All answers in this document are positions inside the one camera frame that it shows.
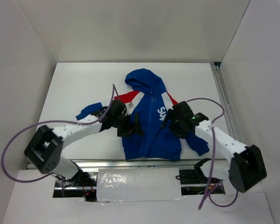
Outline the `blue white red jacket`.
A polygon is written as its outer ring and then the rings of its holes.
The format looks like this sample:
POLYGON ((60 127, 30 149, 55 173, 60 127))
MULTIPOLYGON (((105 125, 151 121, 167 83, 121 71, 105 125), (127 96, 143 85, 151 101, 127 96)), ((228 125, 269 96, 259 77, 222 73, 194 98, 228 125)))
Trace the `blue white red jacket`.
POLYGON ((122 137, 127 160, 138 158, 161 158, 178 161, 181 156, 182 145, 180 139, 168 127, 161 128, 168 109, 177 101, 166 90, 163 80, 152 71, 142 68, 127 74, 125 83, 132 91, 115 96, 127 104, 132 102, 133 108, 128 112, 131 120, 137 113, 144 135, 132 134, 122 137))

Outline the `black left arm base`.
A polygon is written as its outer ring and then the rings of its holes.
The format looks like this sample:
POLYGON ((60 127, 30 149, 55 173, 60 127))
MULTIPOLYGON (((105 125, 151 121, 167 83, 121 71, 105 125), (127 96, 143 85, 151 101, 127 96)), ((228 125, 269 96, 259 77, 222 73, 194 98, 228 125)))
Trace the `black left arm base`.
POLYGON ((78 183, 70 182, 61 176, 56 178, 53 198, 82 198, 87 202, 97 201, 98 172, 86 172, 78 183))

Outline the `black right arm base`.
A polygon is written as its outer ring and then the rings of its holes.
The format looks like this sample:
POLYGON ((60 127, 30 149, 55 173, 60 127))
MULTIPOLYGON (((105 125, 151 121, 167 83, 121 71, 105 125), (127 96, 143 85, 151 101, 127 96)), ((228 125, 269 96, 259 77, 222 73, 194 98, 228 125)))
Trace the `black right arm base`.
POLYGON ((182 196, 203 195, 207 187, 208 178, 196 169, 179 170, 175 178, 180 181, 182 196))

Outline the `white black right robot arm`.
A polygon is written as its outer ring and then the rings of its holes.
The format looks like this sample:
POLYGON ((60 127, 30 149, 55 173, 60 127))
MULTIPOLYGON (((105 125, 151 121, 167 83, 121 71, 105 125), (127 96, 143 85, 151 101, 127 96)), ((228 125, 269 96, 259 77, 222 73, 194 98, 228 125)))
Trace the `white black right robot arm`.
POLYGON ((203 159, 195 166, 194 177, 199 183, 210 179, 228 180, 235 190, 245 193, 267 177, 261 150, 248 146, 226 134, 203 113, 194 114, 187 102, 182 101, 168 110, 161 125, 177 137, 188 134, 206 141, 213 152, 219 152, 225 162, 214 158, 203 159))

